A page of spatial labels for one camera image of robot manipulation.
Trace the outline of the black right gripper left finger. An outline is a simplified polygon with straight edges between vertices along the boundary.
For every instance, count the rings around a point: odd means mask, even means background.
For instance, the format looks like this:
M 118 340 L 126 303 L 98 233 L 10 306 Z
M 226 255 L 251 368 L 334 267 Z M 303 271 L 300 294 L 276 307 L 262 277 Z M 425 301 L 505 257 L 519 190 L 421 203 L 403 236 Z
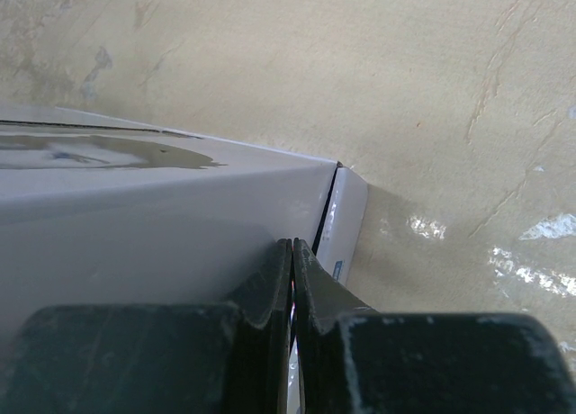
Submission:
M 1 373 L 4 413 L 283 413 L 293 245 L 222 300 L 47 307 Z

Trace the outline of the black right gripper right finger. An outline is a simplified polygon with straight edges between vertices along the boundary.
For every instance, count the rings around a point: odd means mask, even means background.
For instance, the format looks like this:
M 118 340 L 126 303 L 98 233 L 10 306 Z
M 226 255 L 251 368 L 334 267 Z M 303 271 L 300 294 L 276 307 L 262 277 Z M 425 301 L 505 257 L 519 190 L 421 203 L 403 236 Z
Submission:
M 380 313 L 293 245 L 305 413 L 572 413 L 550 333 L 515 313 Z

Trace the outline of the white clipper kit box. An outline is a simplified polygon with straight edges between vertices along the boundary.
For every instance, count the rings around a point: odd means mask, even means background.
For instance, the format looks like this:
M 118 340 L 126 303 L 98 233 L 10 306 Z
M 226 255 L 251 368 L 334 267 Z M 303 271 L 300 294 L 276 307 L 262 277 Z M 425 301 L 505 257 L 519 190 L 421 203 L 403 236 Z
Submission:
M 347 280 L 368 195 L 336 160 L 64 108 L 1 107 L 1 373 L 35 312 L 203 304 L 281 239 Z M 290 313 L 287 403 L 301 409 Z

